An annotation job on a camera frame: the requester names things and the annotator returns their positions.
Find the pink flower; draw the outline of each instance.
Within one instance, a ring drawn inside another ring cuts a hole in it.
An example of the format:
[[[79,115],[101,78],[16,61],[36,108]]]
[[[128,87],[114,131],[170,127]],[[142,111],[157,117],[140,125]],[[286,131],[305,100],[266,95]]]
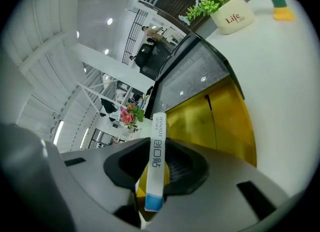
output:
[[[125,124],[131,123],[134,120],[134,115],[128,113],[126,109],[124,109],[122,106],[120,107],[121,110],[121,121]]]
[[[129,107],[127,107],[126,110],[132,110],[135,105],[135,103],[130,103]]]

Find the person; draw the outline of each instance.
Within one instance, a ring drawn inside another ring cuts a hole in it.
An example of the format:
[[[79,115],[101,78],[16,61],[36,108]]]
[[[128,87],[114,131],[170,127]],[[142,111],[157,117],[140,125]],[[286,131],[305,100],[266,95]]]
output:
[[[102,106],[105,109],[105,112],[107,112],[108,114],[111,114],[111,113],[116,112],[118,110],[112,102],[110,102],[104,98],[101,98],[100,100],[101,100]]]
[[[159,43],[163,43],[167,49],[169,49],[171,52],[175,49],[173,45],[171,45],[167,39],[165,39],[162,35],[158,34],[158,32],[162,28],[159,29],[152,29],[149,28],[148,26],[143,26],[141,30],[144,32],[146,38],[148,39],[153,39]]]

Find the fluorescent light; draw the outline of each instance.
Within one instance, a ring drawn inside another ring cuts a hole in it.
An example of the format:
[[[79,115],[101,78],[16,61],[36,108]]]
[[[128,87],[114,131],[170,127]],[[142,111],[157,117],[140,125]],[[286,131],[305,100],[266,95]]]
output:
[[[96,138],[96,140],[99,140],[99,137],[101,135],[102,131],[99,132],[98,137]]]
[[[83,138],[82,138],[82,141],[81,141],[80,149],[82,149],[82,146],[83,146],[83,144],[84,144],[84,142],[85,142],[85,138],[86,138],[88,132],[89,132],[89,128],[87,128],[87,129],[85,130],[85,133],[84,133]]]
[[[61,129],[62,129],[62,126],[64,126],[64,121],[60,121],[59,122],[59,125],[58,125],[58,128],[56,129],[56,132],[55,132],[55,135],[54,135],[54,139],[53,139],[53,144],[57,145],[57,142],[58,142],[58,139],[59,139],[59,135],[61,133]]]

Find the blue label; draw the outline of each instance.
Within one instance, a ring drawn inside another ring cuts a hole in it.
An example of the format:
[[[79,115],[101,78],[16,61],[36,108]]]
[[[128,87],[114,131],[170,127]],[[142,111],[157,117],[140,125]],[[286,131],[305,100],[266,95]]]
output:
[[[161,196],[156,196],[156,195],[147,193],[145,197],[144,208],[147,211],[157,212],[161,209],[162,202],[163,202],[163,198]]]

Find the white counter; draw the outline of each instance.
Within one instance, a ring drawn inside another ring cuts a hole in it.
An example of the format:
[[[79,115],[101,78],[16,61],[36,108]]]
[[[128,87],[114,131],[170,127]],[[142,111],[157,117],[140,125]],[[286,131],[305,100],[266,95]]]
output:
[[[289,196],[304,189],[320,154],[320,45],[301,5],[296,21],[276,21],[271,0],[251,0],[256,20],[206,40],[229,61],[245,97],[257,168]]]

